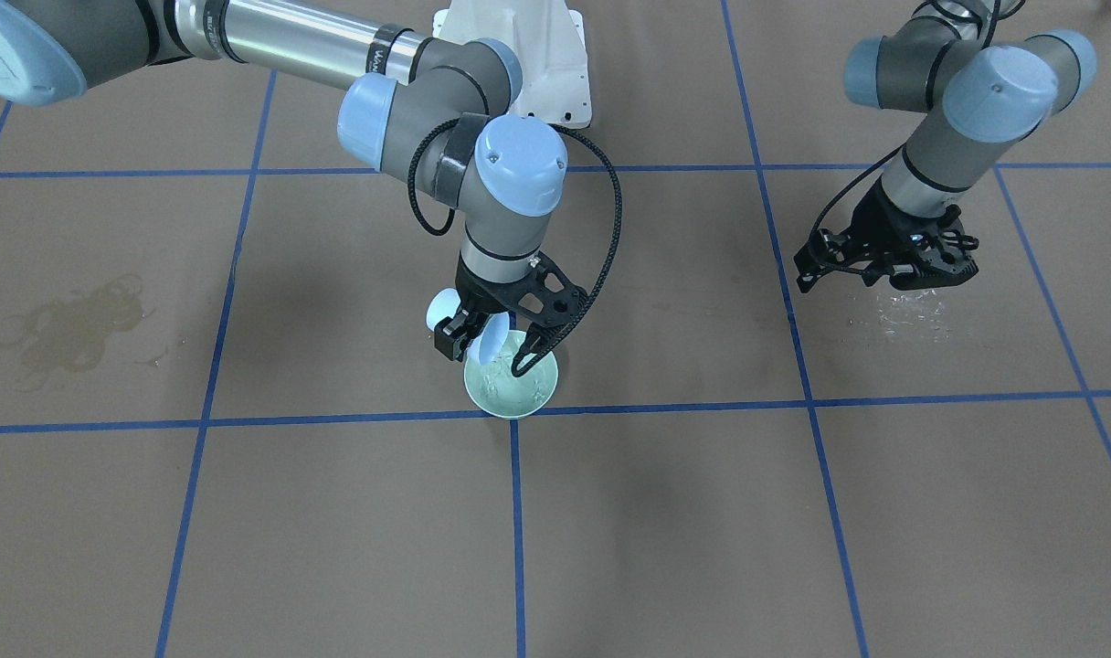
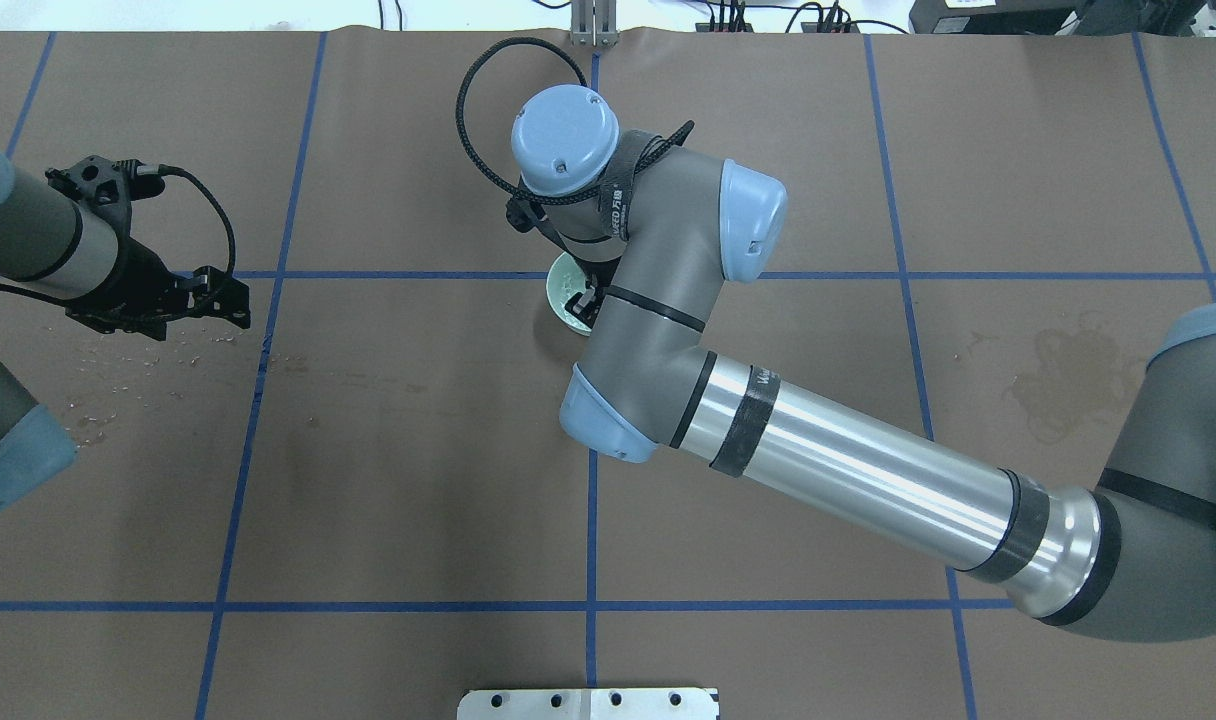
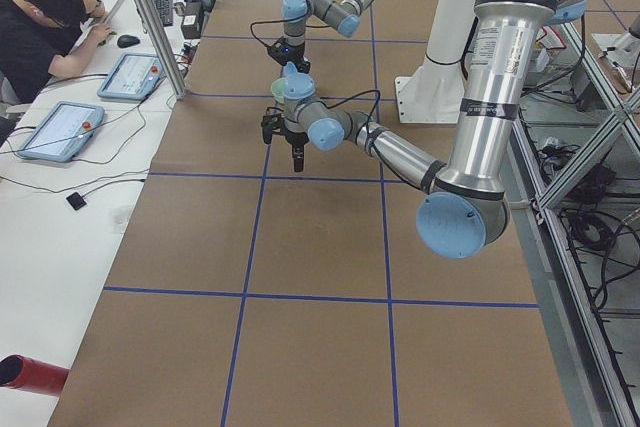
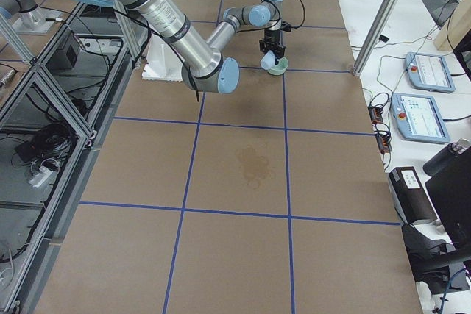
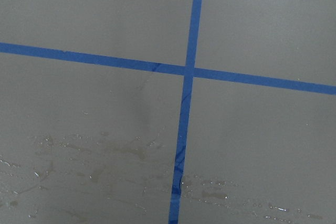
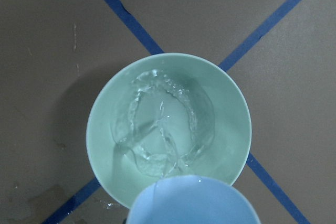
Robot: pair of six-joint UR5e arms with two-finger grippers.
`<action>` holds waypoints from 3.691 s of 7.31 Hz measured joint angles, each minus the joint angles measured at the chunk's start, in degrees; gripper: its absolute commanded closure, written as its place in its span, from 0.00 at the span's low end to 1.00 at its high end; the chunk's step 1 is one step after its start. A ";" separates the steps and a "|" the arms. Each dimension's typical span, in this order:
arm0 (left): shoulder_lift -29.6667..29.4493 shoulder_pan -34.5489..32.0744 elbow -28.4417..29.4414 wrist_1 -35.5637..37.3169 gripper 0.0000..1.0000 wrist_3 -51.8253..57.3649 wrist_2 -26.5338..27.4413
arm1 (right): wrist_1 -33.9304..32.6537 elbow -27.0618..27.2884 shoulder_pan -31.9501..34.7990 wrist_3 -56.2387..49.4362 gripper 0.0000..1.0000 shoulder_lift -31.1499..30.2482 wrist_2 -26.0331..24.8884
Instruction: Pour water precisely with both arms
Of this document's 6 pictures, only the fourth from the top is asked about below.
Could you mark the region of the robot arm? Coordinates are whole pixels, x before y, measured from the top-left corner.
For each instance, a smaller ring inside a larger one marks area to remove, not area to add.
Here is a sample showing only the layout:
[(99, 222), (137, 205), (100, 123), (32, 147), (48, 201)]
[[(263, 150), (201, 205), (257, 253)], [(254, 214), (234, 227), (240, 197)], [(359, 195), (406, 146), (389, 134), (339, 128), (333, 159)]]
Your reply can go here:
[[(112, 7), (115, 0), (77, 0), (100, 7)], [(119, 0), (126, 9), (139, 12), (157, 36), (178, 54), (183, 62), (184, 83), (196, 93), (232, 93), (239, 81), (235, 59), (224, 57), (222, 49), (242, 26), (260, 27), (264, 37), (260, 50), (261, 67), (273, 71), (284, 59), (280, 44), (283, 0), (261, 0), (259, 4), (224, 11), (223, 19), (208, 39), (204, 39), (172, 0)]]

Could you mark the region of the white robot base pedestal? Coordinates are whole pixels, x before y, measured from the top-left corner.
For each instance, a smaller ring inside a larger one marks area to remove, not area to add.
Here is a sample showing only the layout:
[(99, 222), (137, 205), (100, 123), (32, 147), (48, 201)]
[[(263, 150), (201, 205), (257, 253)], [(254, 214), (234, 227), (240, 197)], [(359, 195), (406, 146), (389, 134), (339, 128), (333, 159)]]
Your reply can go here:
[(144, 80), (181, 82), (182, 63), (171, 47), (161, 38), (152, 35), (146, 53)]

